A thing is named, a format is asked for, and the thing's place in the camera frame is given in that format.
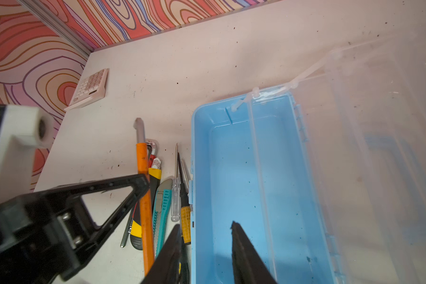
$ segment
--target patterned wallpaper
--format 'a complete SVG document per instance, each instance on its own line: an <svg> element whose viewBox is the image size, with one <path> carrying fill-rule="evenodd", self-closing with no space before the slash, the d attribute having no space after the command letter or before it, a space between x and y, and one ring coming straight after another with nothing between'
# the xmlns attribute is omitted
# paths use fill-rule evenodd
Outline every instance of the patterned wallpaper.
<svg viewBox="0 0 426 284"><path fill-rule="evenodd" d="M0 104L39 106L57 133L86 60L15 0L0 0ZM34 189L50 149L35 153Z"/></svg>
<svg viewBox="0 0 426 284"><path fill-rule="evenodd" d="M40 0L92 48L267 0Z"/></svg>

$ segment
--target orange pry tool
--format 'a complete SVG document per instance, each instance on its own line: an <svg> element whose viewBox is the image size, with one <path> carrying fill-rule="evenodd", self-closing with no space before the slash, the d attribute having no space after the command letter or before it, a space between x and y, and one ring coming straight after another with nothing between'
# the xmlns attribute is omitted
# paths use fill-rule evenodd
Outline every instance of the orange pry tool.
<svg viewBox="0 0 426 284"><path fill-rule="evenodd" d="M136 129L137 134L137 171L138 173L146 174L148 179L147 143L145 142L145 129L141 118L136 118L134 128ZM139 207L140 221L142 225L143 269L145 275L147 275L155 260L153 248L153 212L149 189L140 199Z"/></svg>

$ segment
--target transparent screwdriver handle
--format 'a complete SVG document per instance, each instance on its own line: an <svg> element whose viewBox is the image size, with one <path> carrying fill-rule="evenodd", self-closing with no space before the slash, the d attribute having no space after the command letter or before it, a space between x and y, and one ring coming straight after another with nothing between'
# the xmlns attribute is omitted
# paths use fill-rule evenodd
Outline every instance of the transparent screwdriver handle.
<svg viewBox="0 0 426 284"><path fill-rule="evenodd" d="M178 222L180 220L180 178L173 179L172 186L172 206L171 206L171 220Z"/></svg>

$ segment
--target orange stick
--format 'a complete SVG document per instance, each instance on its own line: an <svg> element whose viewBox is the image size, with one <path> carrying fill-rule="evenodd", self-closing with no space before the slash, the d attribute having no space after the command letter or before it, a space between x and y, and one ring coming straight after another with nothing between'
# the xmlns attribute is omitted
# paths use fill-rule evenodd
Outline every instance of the orange stick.
<svg viewBox="0 0 426 284"><path fill-rule="evenodd" d="M148 160L147 160L147 144L137 143L137 171L148 176ZM152 206L150 198L150 190L140 199L140 222L142 225L142 247L143 247L143 269L145 275L148 274L150 268L155 261L155 253L153 249L153 221L152 221Z"/></svg>

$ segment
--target clear handle screwdriver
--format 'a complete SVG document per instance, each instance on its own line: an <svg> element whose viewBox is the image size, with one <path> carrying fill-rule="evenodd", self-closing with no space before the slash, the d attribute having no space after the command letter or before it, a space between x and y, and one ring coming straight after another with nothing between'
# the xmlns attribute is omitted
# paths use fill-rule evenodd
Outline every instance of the clear handle screwdriver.
<svg viewBox="0 0 426 284"><path fill-rule="evenodd" d="M180 177L178 175L178 143L175 145L175 178L173 179L172 185L172 206L171 206L171 220L172 222L178 222L180 220L181 200L180 200Z"/></svg>

